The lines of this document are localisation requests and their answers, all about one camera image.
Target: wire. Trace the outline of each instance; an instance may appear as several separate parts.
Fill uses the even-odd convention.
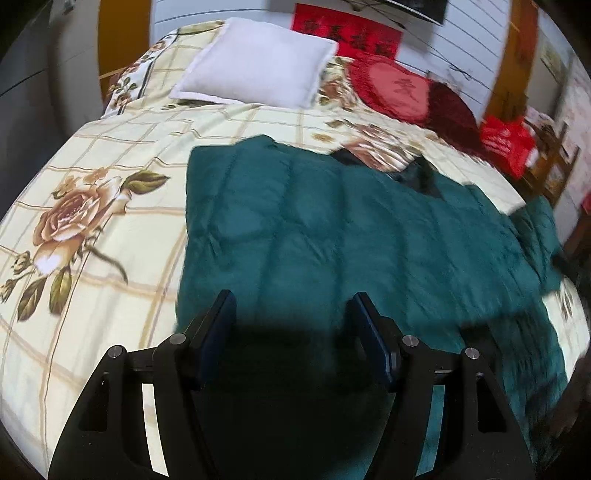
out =
[[[460,67],[458,67],[453,62],[449,61],[445,57],[445,55],[443,55],[443,53],[441,53],[438,49],[436,49],[435,47],[429,45],[429,43],[427,43],[426,41],[424,41],[422,38],[420,38],[419,36],[415,35],[411,31],[409,31],[408,28],[406,28],[406,26],[404,24],[402,24],[399,20],[396,20],[395,18],[392,18],[388,13],[386,13],[384,11],[381,11],[381,10],[378,10],[376,8],[376,7],[384,7],[385,5],[383,3],[381,3],[381,2],[369,3],[368,0],[343,0],[343,2],[345,2],[346,4],[348,4],[353,9],[353,11],[355,11],[355,12],[361,12],[365,8],[370,8],[371,10],[379,13],[380,15],[382,15],[383,17],[385,17],[387,20],[390,20],[391,22],[395,23],[397,26],[399,26],[403,30],[405,30],[408,35],[411,35],[412,37],[416,38],[419,42],[421,42],[424,45],[426,45],[427,48],[429,48],[431,50],[429,53],[431,53],[431,55],[433,55],[434,57],[436,57],[436,58],[438,58],[438,59],[443,60],[444,62],[446,62],[449,65],[449,69],[451,71],[460,73],[461,75],[463,75],[463,77],[466,80],[471,81],[471,82],[476,82],[476,83],[482,85],[487,90],[490,90],[494,95],[497,95],[484,82],[481,82],[477,78],[474,78],[470,73],[468,73],[467,71],[461,69]]]

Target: floral bedsheet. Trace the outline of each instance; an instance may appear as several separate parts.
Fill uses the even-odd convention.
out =
[[[175,30],[121,76],[102,119],[80,128],[0,223],[0,419],[47,475],[61,430],[98,360],[114,344],[158,345],[175,327],[187,232],[185,176],[196,145],[266,134],[320,153],[348,148],[378,170],[422,153],[509,212],[521,198],[492,167],[431,131],[367,108],[328,65],[314,108],[214,105],[168,98],[222,22]],[[589,331],[574,286],[545,299],[567,374]],[[154,398],[144,391],[152,466],[165,473]]]

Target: plaid pattern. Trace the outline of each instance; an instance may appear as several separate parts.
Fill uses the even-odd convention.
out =
[[[355,127],[371,125],[373,132],[378,127],[405,148],[421,151],[448,177],[478,185],[499,210],[508,212],[522,204],[501,174],[486,163],[457,152],[428,130],[389,119],[360,102],[354,108],[342,108],[338,99],[330,98],[328,88],[315,107],[305,111],[171,103],[171,88],[220,25],[208,22],[174,32],[175,40],[159,53],[141,80],[141,96],[124,105],[119,115],[80,128],[0,224],[1,284],[11,278],[20,253],[34,252],[35,227],[56,203],[52,192],[68,176],[83,177],[106,168],[104,180],[144,170],[168,177],[158,189],[133,196],[124,215],[107,218],[96,240],[96,248],[125,269],[127,283],[112,265],[85,254],[72,266],[72,288],[60,315],[49,312],[46,288],[32,316],[17,320],[19,298],[31,277],[17,283],[0,305],[0,417],[26,457],[45,475],[68,415],[108,347],[120,343],[133,351],[155,346],[174,330],[187,241],[186,164],[196,145],[233,144],[265,134],[295,147],[329,153],[355,141],[372,145],[375,139]],[[334,67],[342,64],[337,60]],[[574,299],[569,314],[559,294],[548,296],[545,303],[570,375],[589,332],[574,287],[563,287]],[[154,469],[165,473],[150,389],[145,386],[148,444]]]

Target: black metal bracket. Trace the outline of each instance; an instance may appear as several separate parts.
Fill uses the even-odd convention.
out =
[[[430,349],[381,316],[366,293],[349,314],[375,378],[397,392],[365,480],[529,480],[534,468],[519,425],[485,358]],[[435,468],[416,477],[434,385],[445,385]]]
[[[530,456],[517,421],[486,361],[430,349],[381,316],[366,293],[349,302],[376,379],[396,398],[365,480],[414,479],[423,451],[434,385],[445,385],[436,466],[424,480],[530,480]],[[156,348],[107,350],[58,441],[49,480],[165,479],[151,468],[142,384],[154,384],[158,429],[169,478],[218,479],[191,392],[216,373],[236,299],[218,295],[209,312]]]
[[[48,479],[167,478],[151,467],[142,383],[154,384],[168,477],[216,479],[190,392],[201,390],[215,375],[235,318],[236,299],[222,290],[204,318],[156,348],[109,348],[68,418]]]

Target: wooden furniture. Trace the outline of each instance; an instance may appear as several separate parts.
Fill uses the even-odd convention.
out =
[[[568,183],[574,165],[579,159],[581,149],[577,147],[572,160],[568,162],[564,157],[566,151],[563,147],[569,128],[566,123],[563,124],[560,134],[556,136],[551,129],[539,128],[527,120],[524,120],[524,122],[534,129],[538,139],[541,139],[547,148],[545,153],[540,154],[536,164],[532,168],[528,168],[523,177],[515,182],[514,187],[525,200],[543,195],[548,199],[550,205],[555,207]],[[548,177],[554,166],[558,167],[562,172],[563,178],[558,183],[548,185]]]

